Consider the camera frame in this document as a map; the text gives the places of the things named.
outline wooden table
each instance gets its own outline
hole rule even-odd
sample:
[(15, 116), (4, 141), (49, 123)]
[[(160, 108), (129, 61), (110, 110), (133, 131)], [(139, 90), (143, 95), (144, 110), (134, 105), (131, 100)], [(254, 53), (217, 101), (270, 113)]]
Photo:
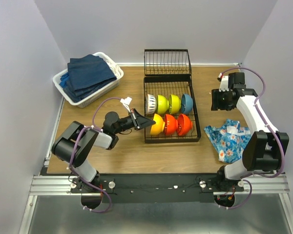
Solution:
[[(132, 131), (124, 136), (118, 135), (119, 141), (113, 150), (93, 147), (88, 160), (100, 173), (214, 173), (224, 163), (218, 161), (218, 155), (204, 127), (220, 127), (227, 118), (239, 120), (246, 126), (238, 110), (211, 111), (211, 89), (217, 89), (217, 77), (226, 67), (193, 67), (192, 84), (201, 126), (202, 137), (197, 143), (145, 144), (144, 130)], [(102, 101), (110, 97), (125, 98), (130, 96), (131, 108), (144, 113), (143, 67), (122, 67), (124, 77), (120, 85), (103, 95), (98, 100), (81, 109), (64, 103), (57, 137), (74, 120), (91, 125), (92, 116)], [(102, 126), (104, 116), (109, 111), (116, 111), (120, 117), (127, 116), (125, 108), (117, 100), (111, 100), (98, 112), (95, 122)], [(67, 164), (52, 155), (48, 173), (68, 173)]]

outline blue bowl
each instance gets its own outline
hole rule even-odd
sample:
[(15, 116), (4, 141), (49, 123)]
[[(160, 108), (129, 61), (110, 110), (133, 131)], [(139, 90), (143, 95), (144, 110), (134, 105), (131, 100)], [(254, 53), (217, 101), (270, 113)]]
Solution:
[(183, 94), (181, 98), (181, 113), (189, 114), (193, 108), (193, 99), (189, 94)]

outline dish rack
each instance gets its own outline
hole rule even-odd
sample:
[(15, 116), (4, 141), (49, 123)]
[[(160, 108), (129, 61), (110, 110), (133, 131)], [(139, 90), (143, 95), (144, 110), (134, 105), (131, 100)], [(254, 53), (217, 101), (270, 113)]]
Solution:
[[(193, 128), (185, 135), (178, 136), (177, 132), (166, 136), (160, 133), (157, 136), (150, 135), (150, 127), (145, 129), (145, 143), (177, 143), (198, 142), (201, 138), (201, 129), (197, 113), (195, 97), (192, 87), (191, 63), (188, 50), (184, 49), (145, 49), (144, 55), (144, 96), (147, 94), (163, 95), (168, 99), (170, 94), (189, 94), (193, 99), (193, 109), (187, 116), (193, 123)], [(173, 114), (176, 119), (181, 114)]]
[(93, 101), (95, 101), (96, 99), (101, 97), (102, 95), (106, 94), (107, 92), (109, 92), (112, 89), (114, 89), (115, 87), (117, 87), (119, 85), (120, 79), (124, 76), (124, 72), (122, 71), (122, 69), (105, 53), (96, 52), (93, 55), (99, 56), (99, 57), (103, 58), (103, 60), (105, 62), (107, 62), (107, 64), (109, 65), (109, 67), (111, 68), (113, 73), (115, 74), (116, 80), (107, 84), (106, 86), (104, 86), (103, 88), (94, 92), (93, 94), (87, 96), (83, 100), (81, 100), (79, 102), (73, 102), (73, 100), (64, 92), (63, 88), (60, 86), (61, 76), (63, 76), (67, 72), (67, 69), (57, 73), (53, 77), (53, 83), (54, 83), (55, 87), (59, 90), (59, 92), (63, 95), (63, 97), (69, 102), (69, 104), (71, 104), (73, 106), (78, 106), (80, 108), (84, 108), (85, 106), (89, 105), (90, 103), (92, 103)]

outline blue cloth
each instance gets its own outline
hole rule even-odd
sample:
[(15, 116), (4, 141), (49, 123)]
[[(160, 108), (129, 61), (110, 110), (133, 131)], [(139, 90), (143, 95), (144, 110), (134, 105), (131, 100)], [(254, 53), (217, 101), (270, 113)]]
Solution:
[(207, 126), (204, 131), (218, 152), (221, 162), (233, 163), (242, 158), (243, 151), (251, 138), (249, 128), (240, 126), (239, 121), (227, 119), (221, 128)]
[(83, 100), (116, 80), (108, 64), (98, 56), (71, 58), (67, 69), (68, 72), (61, 77), (60, 86), (73, 102)]

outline black wire dish rack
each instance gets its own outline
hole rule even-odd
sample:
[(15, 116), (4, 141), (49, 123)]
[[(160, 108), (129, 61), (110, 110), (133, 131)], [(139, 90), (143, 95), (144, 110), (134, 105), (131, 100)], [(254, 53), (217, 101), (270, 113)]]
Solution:
[[(201, 138), (201, 130), (192, 87), (191, 63), (188, 50), (145, 49), (144, 59), (145, 105), (148, 94), (155, 97), (163, 95), (167, 100), (170, 94), (175, 94), (180, 99), (183, 94), (188, 94), (193, 99), (193, 109), (187, 114), (193, 124), (193, 128), (185, 136), (178, 136), (177, 132), (169, 136), (164, 133), (152, 136), (150, 127), (148, 127), (145, 129), (145, 143), (198, 142)], [(177, 119), (180, 114), (181, 110), (173, 114), (173, 116)], [(154, 114), (147, 115), (145, 113), (145, 116), (153, 118)]]

